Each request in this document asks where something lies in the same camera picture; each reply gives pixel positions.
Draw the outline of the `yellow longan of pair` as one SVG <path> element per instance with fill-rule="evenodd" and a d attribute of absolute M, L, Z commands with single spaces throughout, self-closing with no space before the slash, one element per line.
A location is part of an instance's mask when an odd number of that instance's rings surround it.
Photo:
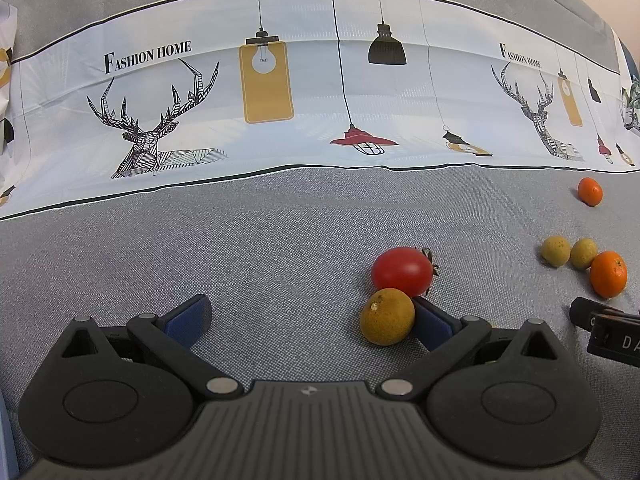
<path fill-rule="evenodd" d="M 588 269 L 598 255 L 597 243 L 591 238 L 581 238 L 570 250 L 570 263 L 576 270 Z"/>
<path fill-rule="evenodd" d="M 539 257 L 549 266 L 559 268 L 570 260 L 570 243 L 565 237 L 555 235 L 547 237 L 539 249 Z"/>

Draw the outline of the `yellow longan right of pair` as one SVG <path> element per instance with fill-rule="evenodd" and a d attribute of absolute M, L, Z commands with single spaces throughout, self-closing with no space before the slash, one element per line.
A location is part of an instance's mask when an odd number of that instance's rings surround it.
<path fill-rule="evenodd" d="M 570 250 L 570 263 L 576 270 L 588 269 L 598 255 L 597 243 L 591 238 L 581 238 Z"/>

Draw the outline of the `yellow longan left of pair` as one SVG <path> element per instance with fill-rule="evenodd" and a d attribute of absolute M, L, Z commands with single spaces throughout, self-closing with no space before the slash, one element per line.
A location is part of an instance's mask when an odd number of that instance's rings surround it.
<path fill-rule="evenodd" d="M 570 243 L 565 237 L 555 235 L 547 237 L 539 249 L 539 257 L 549 266 L 559 268 L 570 260 Z"/>

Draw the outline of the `yellow-brown longan fruit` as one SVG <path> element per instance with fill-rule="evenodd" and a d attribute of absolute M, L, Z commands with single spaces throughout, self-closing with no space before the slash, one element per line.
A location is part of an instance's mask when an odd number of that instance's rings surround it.
<path fill-rule="evenodd" d="M 415 318 L 416 309 L 409 296 L 396 288 L 383 288 L 362 308 L 360 332 L 371 344 L 392 346 L 409 335 Z"/>

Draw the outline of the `red cherry tomato with stem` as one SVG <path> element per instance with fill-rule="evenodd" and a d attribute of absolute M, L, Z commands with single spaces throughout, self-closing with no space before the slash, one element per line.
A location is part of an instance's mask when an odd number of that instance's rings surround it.
<path fill-rule="evenodd" d="M 396 247 L 376 258 L 371 278 L 376 290 L 394 288 L 416 297 L 428 293 L 438 271 L 430 248 Z"/>

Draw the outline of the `printed deer lamp cloth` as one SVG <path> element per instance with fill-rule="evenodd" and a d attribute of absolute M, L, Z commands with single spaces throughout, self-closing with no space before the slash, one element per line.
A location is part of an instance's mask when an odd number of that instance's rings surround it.
<path fill-rule="evenodd" d="M 633 172 L 604 65 L 446 0 L 167 0 L 1 60 L 1 214 L 304 168 Z"/>

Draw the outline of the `small far orange tangerine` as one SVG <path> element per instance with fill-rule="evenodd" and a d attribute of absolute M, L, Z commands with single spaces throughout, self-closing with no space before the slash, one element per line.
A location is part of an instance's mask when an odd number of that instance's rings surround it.
<path fill-rule="evenodd" d="M 577 194 L 589 207 L 597 207 L 603 200 L 603 188 L 593 178 L 582 178 L 578 183 Z"/>

